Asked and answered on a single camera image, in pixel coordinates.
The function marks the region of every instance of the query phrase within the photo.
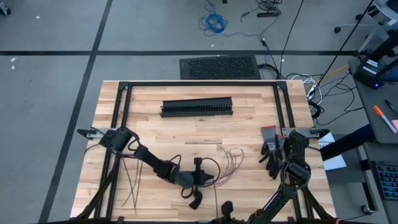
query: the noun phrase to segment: black cable organizer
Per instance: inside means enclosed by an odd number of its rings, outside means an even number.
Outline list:
[[[163,101],[161,108],[162,118],[233,114],[231,97]]]

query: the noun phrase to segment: keyboard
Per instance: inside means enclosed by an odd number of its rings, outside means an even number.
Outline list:
[[[398,200],[398,162],[375,162],[376,182],[382,198]]]

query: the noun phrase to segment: table clamp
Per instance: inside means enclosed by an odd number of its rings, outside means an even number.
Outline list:
[[[282,135],[284,137],[287,137],[293,130],[296,130],[296,132],[302,134],[304,137],[309,139],[320,139],[326,133],[330,132],[328,129],[318,128],[282,128]]]

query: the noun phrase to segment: white paper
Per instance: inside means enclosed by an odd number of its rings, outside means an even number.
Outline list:
[[[322,150],[323,147],[329,145],[330,143],[334,142],[335,139],[331,133],[328,133],[323,138],[318,140],[319,148]],[[343,156],[339,155],[328,159],[327,161],[323,161],[323,166],[325,170],[333,170],[346,167],[346,162],[343,159]]]

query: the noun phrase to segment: electronic device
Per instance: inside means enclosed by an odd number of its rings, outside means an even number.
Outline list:
[[[368,57],[361,59],[362,63],[353,74],[354,78],[375,90],[386,82],[398,82],[398,59],[388,65],[380,63],[383,56],[390,55],[397,45],[398,32],[395,32]]]
[[[398,162],[372,161],[371,164],[381,197],[398,200]]]
[[[180,59],[182,80],[260,80],[254,55]]]
[[[260,12],[257,13],[257,17],[275,17],[275,16],[279,16],[280,15],[280,11],[269,11],[269,12]]]
[[[186,116],[216,116],[232,115],[232,98],[207,98],[193,100],[163,101],[161,106],[162,118],[176,118]]]
[[[380,71],[382,71],[383,68],[384,66],[381,63],[365,58],[353,75],[354,78],[361,83],[377,90],[385,84],[385,82],[379,79],[381,75]]]

